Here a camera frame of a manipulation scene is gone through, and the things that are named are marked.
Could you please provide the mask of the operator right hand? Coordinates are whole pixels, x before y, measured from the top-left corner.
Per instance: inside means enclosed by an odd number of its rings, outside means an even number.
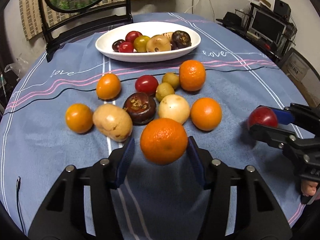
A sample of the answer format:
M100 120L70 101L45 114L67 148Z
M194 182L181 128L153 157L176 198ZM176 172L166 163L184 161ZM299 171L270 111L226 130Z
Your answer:
M315 181L301 180L301 192L304 196L314 196L317 192L318 183Z

